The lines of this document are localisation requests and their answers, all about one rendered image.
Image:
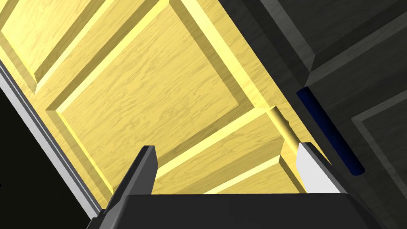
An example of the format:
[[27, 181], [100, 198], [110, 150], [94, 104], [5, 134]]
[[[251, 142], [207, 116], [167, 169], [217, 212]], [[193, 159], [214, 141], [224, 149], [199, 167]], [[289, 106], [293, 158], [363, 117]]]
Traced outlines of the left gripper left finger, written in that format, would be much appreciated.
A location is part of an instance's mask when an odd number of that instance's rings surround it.
[[108, 203], [108, 208], [113, 208], [128, 195], [151, 194], [157, 170], [155, 146], [143, 146], [114, 192]]

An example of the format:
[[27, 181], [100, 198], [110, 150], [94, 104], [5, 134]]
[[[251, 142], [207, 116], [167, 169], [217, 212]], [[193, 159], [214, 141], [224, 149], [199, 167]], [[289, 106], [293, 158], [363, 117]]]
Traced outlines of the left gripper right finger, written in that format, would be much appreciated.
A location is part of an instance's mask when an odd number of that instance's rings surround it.
[[310, 142], [299, 144], [296, 168], [307, 193], [347, 193], [332, 164]]

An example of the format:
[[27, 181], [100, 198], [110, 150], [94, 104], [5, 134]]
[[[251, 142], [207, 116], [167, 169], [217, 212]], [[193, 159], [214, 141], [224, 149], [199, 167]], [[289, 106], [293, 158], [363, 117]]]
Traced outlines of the yellow wooden cupboard door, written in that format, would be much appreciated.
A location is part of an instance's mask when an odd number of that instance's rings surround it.
[[218, 0], [0, 0], [1, 86], [105, 208], [144, 145], [153, 194], [305, 193], [314, 139]]

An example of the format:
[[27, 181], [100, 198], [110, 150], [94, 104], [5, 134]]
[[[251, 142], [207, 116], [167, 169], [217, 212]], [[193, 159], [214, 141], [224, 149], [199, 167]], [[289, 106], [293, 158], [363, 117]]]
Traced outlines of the dark grey cupboard door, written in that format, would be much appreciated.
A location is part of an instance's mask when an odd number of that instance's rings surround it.
[[[407, 0], [219, 0], [326, 157], [384, 229], [407, 229]], [[297, 92], [365, 168], [353, 176]]]

